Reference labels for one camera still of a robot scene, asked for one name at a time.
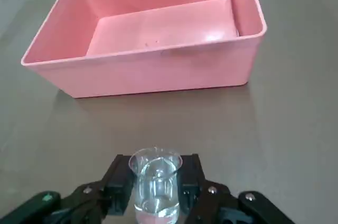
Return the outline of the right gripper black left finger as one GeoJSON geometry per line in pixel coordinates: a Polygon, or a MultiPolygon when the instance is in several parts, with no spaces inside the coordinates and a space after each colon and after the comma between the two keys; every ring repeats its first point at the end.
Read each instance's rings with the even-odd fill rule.
{"type": "Polygon", "coordinates": [[[102,223],[124,214],[133,184],[129,156],[119,154],[101,180],[82,184],[64,198],[56,191],[39,192],[1,217],[1,223],[102,223]]]}

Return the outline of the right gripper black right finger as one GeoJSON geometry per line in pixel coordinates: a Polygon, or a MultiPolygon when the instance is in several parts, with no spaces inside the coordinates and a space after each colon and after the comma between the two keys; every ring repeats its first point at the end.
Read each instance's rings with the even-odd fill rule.
{"type": "Polygon", "coordinates": [[[290,223],[260,192],[243,191],[235,197],[226,185],[207,180],[198,154],[183,155],[182,160],[179,202],[185,223],[290,223]]]}

